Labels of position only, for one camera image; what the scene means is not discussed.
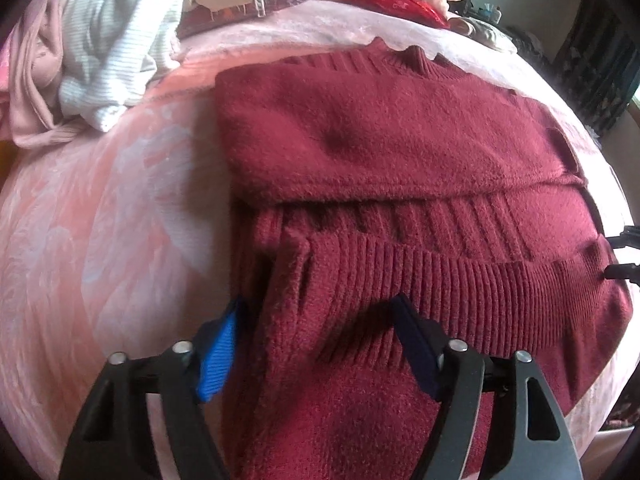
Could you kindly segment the pale pink garment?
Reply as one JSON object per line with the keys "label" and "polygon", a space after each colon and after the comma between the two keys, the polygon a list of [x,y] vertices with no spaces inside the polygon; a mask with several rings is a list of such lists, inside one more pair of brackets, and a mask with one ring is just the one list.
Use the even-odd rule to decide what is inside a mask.
{"label": "pale pink garment", "polygon": [[1,53],[1,139],[23,150],[65,144],[88,130],[65,118],[58,90],[63,76],[65,0],[32,0]]}

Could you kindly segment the beige cloth item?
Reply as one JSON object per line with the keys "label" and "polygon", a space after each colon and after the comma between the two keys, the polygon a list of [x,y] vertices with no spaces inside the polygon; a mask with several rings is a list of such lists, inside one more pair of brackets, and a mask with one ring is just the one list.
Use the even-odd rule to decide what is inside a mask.
{"label": "beige cloth item", "polygon": [[457,34],[472,39],[491,50],[515,54],[518,48],[510,37],[495,27],[477,18],[453,15],[448,18],[448,26]]}

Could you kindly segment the dark red knit sweater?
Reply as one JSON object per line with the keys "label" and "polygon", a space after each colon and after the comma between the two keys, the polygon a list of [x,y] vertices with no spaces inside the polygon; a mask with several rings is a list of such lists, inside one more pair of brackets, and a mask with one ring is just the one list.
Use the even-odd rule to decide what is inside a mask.
{"label": "dark red knit sweater", "polygon": [[573,146],[544,104],[419,47],[225,70],[239,347],[222,448],[235,479],[405,479],[437,404],[393,296],[490,356],[530,352],[563,412],[632,315]]}

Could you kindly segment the white ribbed garment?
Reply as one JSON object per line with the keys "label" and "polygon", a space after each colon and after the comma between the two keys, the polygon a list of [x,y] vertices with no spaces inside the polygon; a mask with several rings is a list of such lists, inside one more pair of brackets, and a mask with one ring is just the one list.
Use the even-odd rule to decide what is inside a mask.
{"label": "white ribbed garment", "polygon": [[63,115],[111,130],[153,79],[179,67],[182,8],[183,0],[64,0]]}

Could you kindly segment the pink leaf-pattern bed blanket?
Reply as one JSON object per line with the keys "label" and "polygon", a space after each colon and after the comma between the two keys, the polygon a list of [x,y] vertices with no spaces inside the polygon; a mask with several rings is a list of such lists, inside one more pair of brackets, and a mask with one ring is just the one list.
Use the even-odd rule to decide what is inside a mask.
{"label": "pink leaf-pattern bed blanket", "polygon": [[182,63],[107,133],[27,151],[1,191],[1,420],[39,478],[105,359],[152,356],[226,304],[228,174],[210,89],[228,68],[382,38],[544,103],[565,130],[605,232],[631,222],[613,168],[532,66],[453,32],[328,0],[183,41]]}

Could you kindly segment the red shiny cloth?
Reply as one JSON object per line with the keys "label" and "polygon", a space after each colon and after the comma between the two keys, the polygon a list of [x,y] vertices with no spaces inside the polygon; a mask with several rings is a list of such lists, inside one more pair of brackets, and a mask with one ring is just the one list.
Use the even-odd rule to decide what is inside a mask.
{"label": "red shiny cloth", "polygon": [[345,0],[360,8],[437,29],[448,29],[445,15],[422,0]]}

